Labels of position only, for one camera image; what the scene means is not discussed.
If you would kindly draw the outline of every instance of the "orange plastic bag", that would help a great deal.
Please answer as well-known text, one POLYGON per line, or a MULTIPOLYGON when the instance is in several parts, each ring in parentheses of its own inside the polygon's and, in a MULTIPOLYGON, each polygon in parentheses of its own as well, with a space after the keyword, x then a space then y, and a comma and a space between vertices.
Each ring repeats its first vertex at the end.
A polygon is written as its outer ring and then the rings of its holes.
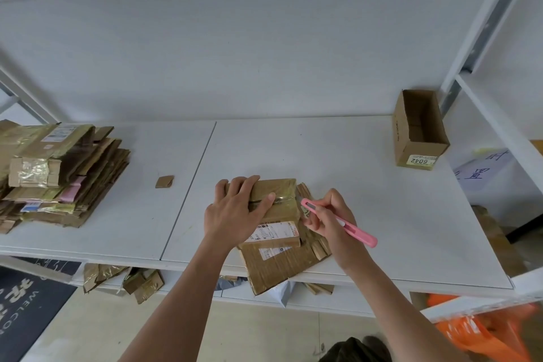
MULTIPOLYGON (((428 303, 440 303, 439 298, 432 296, 428 303)), ((529 353, 520 339, 520 329, 521 322, 537 309, 534 304, 520 305, 438 322, 436 327, 463 351, 482 353, 496 362, 530 362, 529 353)))

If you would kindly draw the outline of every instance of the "black doormat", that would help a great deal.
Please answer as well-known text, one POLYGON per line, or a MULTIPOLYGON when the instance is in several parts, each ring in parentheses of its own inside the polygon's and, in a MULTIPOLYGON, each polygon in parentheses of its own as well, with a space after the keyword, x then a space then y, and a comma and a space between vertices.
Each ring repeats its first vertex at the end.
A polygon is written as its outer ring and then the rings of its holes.
MULTIPOLYGON (((80 263, 19 258, 73 275, 80 263)), ((0 267, 0 361, 19 362, 76 287, 0 267)))

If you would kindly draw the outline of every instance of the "floor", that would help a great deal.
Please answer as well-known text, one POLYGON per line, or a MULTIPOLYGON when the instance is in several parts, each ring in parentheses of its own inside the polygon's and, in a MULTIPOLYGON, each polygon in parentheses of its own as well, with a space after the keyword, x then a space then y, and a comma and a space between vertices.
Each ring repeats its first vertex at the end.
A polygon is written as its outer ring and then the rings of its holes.
MULTIPOLYGON (((137 305, 78 289, 22 362, 116 361, 162 298, 137 305)), ((314 362, 338 341, 376 332, 373 318, 215 301, 198 361, 314 362)))

